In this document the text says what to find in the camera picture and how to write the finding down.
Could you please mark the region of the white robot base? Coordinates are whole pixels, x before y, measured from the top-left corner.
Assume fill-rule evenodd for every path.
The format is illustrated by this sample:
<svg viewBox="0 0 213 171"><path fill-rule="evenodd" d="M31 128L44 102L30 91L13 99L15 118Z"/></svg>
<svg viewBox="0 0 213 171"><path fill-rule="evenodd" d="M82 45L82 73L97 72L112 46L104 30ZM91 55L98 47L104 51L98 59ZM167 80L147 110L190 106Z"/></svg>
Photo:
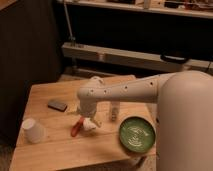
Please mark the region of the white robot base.
<svg viewBox="0 0 213 171"><path fill-rule="evenodd" d="M213 171L213 77L179 72L158 97L157 171Z"/></svg>

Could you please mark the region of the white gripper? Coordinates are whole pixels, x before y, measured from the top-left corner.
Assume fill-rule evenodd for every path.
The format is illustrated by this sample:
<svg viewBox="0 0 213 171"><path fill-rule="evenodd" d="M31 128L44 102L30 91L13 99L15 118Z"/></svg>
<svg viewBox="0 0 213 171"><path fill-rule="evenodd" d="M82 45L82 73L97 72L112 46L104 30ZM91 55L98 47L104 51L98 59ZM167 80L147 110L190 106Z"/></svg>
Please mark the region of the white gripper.
<svg viewBox="0 0 213 171"><path fill-rule="evenodd" d="M96 111L97 111L96 103L80 101L78 107L69 110L67 112L67 115L78 115L79 113L83 117L90 117L90 121L100 128L102 123L95 118Z"/></svg>

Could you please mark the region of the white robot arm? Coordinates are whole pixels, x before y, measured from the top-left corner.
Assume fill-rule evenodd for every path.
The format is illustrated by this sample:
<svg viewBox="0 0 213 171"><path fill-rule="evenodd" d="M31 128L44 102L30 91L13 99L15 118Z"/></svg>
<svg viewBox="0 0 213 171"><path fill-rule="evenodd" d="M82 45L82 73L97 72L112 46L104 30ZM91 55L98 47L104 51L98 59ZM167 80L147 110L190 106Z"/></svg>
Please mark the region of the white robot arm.
<svg viewBox="0 0 213 171"><path fill-rule="evenodd" d="M172 74L159 74L141 79L106 85L102 78L92 77L77 91L76 113L93 119L97 104L102 101L154 103Z"/></svg>

